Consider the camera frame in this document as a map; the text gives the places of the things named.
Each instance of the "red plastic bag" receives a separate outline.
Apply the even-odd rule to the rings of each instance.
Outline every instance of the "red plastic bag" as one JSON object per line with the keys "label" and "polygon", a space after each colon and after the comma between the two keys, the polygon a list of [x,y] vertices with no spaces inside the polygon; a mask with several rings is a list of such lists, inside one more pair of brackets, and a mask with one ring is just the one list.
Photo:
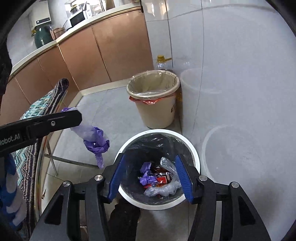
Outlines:
{"label": "red plastic bag", "polygon": [[167,98],[167,97],[171,97],[175,95],[175,93],[171,94],[171,95],[168,95],[166,97],[162,97],[162,98],[159,98],[159,99],[155,99],[155,100],[139,100],[139,99],[135,99],[133,97],[130,96],[130,100],[133,101],[133,102],[143,102],[145,104],[155,104],[157,101],[160,101],[161,99],[164,99],[164,98]]}

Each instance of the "black garbage bag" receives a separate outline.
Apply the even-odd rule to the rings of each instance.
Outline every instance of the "black garbage bag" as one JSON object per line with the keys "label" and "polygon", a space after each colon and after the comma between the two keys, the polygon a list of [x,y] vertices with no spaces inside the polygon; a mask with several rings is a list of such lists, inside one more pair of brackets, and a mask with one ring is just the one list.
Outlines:
{"label": "black garbage bag", "polygon": [[151,162],[158,166],[162,157],[168,158],[175,164],[175,157],[183,154],[187,163],[194,166],[193,157],[188,147],[175,137],[164,134],[149,134],[131,143],[125,150],[126,172],[121,181],[123,190],[134,200],[148,205],[162,205],[170,203],[182,194],[182,188],[177,189],[174,195],[148,197],[144,195],[144,187],[139,182],[140,169],[144,162]]}

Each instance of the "metal stand leg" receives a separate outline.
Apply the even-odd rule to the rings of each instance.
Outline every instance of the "metal stand leg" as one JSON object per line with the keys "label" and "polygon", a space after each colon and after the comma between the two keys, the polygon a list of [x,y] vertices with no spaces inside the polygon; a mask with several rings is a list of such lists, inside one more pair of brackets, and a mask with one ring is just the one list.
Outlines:
{"label": "metal stand leg", "polygon": [[44,154],[44,156],[48,157],[48,158],[52,158],[52,159],[57,160],[57,161],[62,161],[62,162],[65,162],[65,163],[74,164],[74,165],[78,165],[78,166],[82,166],[82,167],[98,168],[97,165],[88,164],[88,163],[84,163],[84,162],[78,162],[78,161],[72,161],[72,160],[69,160],[69,159],[53,156],[53,155],[50,155],[50,154]]}
{"label": "metal stand leg", "polygon": [[54,169],[55,175],[57,176],[58,175],[57,174],[57,169],[55,167],[54,160],[52,158],[52,150],[50,149],[50,145],[49,145],[49,141],[48,140],[46,140],[46,147],[47,147],[47,150],[48,150],[48,154],[49,155],[46,155],[45,154],[44,156],[46,156],[46,157],[48,157],[50,159],[50,162],[52,163],[52,167]]}

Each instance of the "plastic bottle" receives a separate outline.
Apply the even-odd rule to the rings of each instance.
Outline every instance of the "plastic bottle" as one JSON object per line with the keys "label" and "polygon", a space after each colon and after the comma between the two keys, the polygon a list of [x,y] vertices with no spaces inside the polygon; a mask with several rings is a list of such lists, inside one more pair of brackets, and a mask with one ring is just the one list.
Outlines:
{"label": "plastic bottle", "polygon": [[172,70],[169,69],[169,60],[172,60],[172,58],[165,59],[164,55],[158,55],[155,70],[167,70],[172,72]]}

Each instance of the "yellow bottle cap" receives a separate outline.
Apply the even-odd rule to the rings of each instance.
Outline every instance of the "yellow bottle cap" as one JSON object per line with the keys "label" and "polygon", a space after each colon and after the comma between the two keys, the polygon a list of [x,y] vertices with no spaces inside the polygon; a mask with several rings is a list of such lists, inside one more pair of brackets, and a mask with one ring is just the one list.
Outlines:
{"label": "yellow bottle cap", "polygon": [[165,59],[164,55],[157,55],[157,62],[159,62],[159,63],[164,63],[164,62],[169,61],[171,59],[172,58]]}

